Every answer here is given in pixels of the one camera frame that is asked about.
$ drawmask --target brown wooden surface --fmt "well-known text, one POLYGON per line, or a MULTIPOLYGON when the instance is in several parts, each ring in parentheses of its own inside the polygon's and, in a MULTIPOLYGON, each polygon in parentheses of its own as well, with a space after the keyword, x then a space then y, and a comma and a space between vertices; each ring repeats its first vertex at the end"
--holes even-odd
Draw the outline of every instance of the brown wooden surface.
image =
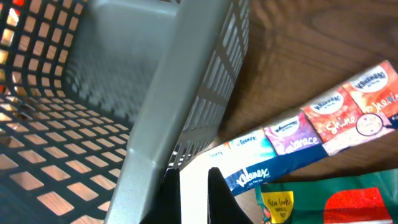
MULTIPOLYGON (((398 68, 398 1, 253 0, 249 50, 221 141, 300 106, 388 59, 398 68)), ((398 132, 297 170, 282 181, 398 168, 398 132)))

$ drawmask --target red packet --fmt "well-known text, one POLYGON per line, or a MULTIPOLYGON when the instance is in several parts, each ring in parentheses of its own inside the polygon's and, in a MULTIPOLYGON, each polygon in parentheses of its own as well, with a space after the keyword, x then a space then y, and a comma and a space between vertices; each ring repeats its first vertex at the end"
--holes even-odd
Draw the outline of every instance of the red packet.
POLYGON ((398 113, 398 75, 385 60, 343 84, 363 113, 390 118, 398 113))
POLYGON ((342 87, 326 92, 302 109, 324 142, 355 128, 363 114, 342 87))

